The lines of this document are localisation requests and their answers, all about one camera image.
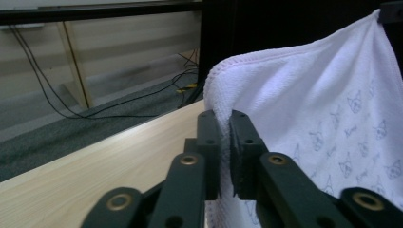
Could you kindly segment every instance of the floor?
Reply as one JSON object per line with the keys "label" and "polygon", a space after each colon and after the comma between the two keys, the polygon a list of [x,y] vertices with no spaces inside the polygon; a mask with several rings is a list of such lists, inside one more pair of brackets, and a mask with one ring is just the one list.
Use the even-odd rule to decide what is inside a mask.
{"label": "floor", "polygon": [[[94,104],[102,105],[173,78],[186,69],[183,66],[185,62],[182,56],[172,55],[147,64],[88,77],[87,85]],[[63,85],[55,86],[54,90],[74,112],[85,111]],[[50,89],[46,89],[46,93],[57,109],[69,114]],[[62,119],[48,104],[43,91],[0,101],[0,143]]]}

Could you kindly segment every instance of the beige wall panel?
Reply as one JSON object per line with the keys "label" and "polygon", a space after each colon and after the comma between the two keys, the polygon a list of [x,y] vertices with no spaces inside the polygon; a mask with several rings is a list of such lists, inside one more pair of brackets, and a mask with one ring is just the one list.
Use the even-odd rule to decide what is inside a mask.
{"label": "beige wall panel", "polygon": [[200,14],[179,12],[71,22],[86,76],[197,48]]}
{"label": "beige wall panel", "polygon": [[[21,28],[20,31],[53,85],[72,81],[56,24],[45,24],[42,28]],[[0,99],[39,89],[24,51],[9,30],[0,30]]]}

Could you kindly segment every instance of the light wood surface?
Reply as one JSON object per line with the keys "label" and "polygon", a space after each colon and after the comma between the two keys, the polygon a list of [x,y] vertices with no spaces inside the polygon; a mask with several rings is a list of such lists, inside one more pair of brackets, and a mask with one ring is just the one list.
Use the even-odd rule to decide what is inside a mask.
{"label": "light wood surface", "polygon": [[107,191],[148,190],[196,137],[203,111],[202,101],[192,104],[1,182],[0,227],[80,227]]}

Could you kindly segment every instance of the wall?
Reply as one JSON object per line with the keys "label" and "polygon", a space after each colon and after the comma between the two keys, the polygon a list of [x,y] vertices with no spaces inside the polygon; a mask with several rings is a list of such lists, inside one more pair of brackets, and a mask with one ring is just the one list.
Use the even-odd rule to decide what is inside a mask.
{"label": "wall", "polygon": [[[95,2],[116,3],[110,0],[2,0],[0,9]],[[44,73],[53,85],[59,85],[73,82],[77,74],[85,78],[197,48],[200,20],[198,12],[180,12],[67,22],[66,32],[72,48],[67,47],[66,32],[61,31],[61,23],[21,28],[21,32]],[[71,51],[77,63],[73,63]],[[23,50],[9,30],[0,30],[0,99],[38,89],[39,84]]]}

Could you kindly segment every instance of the screw hole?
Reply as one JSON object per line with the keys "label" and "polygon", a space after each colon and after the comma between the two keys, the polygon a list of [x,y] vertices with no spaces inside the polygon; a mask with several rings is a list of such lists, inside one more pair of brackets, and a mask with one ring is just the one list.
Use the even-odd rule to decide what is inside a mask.
{"label": "screw hole", "polygon": [[166,228],[181,228],[183,225],[183,220],[181,217],[173,216],[169,217],[165,221],[165,227]]}
{"label": "screw hole", "polygon": [[183,158],[181,158],[181,163],[185,164],[185,165],[192,165],[195,164],[197,162],[197,158],[194,156],[185,156]]}
{"label": "screw hole", "polygon": [[353,200],[368,210],[381,211],[385,208],[382,201],[371,194],[357,192],[353,194]]}
{"label": "screw hole", "polygon": [[109,199],[106,203],[106,206],[111,211],[120,211],[125,209],[128,205],[130,205],[132,198],[128,194],[118,194],[111,199]]}
{"label": "screw hole", "polygon": [[285,164],[287,160],[280,155],[272,155],[269,157],[269,162],[273,164]]}
{"label": "screw hole", "polygon": [[318,217],[317,224],[322,228],[334,228],[335,223],[327,217]]}

